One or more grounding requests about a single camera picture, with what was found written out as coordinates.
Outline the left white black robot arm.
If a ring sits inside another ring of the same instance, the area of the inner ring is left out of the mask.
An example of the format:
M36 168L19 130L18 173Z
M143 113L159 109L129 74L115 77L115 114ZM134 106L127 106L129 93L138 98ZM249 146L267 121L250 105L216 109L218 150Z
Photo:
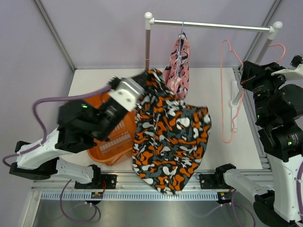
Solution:
M29 180L57 176L88 189L98 188L102 184L99 167L80 166L62 157L109 140L110 133L137 107L149 77L147 71L130 78L113 77L104 88L94 92L35 101L33 110L41 103L63 102L58 111L58 127L34 143L19 141L14 153L16 161L10 165L9 173Z

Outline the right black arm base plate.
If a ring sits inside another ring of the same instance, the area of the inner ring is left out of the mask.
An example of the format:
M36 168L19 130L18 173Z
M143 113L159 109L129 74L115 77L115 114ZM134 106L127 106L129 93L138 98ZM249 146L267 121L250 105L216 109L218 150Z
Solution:
M225 177L227 174L200 174L199 175L199 182L201 189L216 189L216 190L223 190L229 189L230 187L238 189L240 183L235 181L228 182Z

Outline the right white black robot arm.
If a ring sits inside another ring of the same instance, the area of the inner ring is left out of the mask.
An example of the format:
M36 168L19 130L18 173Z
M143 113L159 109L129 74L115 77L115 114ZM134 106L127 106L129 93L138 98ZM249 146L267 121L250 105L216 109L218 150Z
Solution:
M270 163L274 188L262 187L232 164L215 170L218 187L231 187L249 200L265 225L303 224L303 131L296 120L303 115L303 89L287 84L287 69L273 62L245 61L240 84L253 93L256 125Z

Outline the orange camouflage shorts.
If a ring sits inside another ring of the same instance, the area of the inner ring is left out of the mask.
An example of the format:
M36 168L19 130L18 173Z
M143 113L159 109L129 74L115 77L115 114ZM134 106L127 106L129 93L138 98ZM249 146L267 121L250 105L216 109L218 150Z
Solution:
M202 162L211 116L206 106L189 105L174 95L160 70L143 74L146 89L136 108L132 168L156 191L179 194Z

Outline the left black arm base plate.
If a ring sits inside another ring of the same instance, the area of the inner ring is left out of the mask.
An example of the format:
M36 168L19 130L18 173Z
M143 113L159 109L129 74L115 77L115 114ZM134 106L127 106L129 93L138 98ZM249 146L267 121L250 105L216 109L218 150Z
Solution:
M115 189L117 175L115 174L100 174L93 177L92 182L88 184L81 184L75 182L75 189Z

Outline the pink wire hanger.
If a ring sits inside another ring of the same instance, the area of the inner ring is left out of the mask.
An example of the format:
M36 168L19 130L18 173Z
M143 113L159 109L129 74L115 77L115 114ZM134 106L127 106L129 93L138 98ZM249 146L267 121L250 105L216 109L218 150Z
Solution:
M232 49L232 45L228 39L225 39L221 42L220 45L220 87L221 87L221 116L222 116L222 140L225 144L230 144L233 140L234 133L235 133L235 120L237 119L240 109L241 109L241 103L244 97L245 92L240 91L240 99L238 101L238 104L236 104L236 114L234 117L232 117L232 133L229 140L225 139L225 131L224 131L224 97L223 97L223 44L227 43L229 46L229 52L232 52L236 59L239 61L241 66L243 65L243 61L239 58L237 53Z

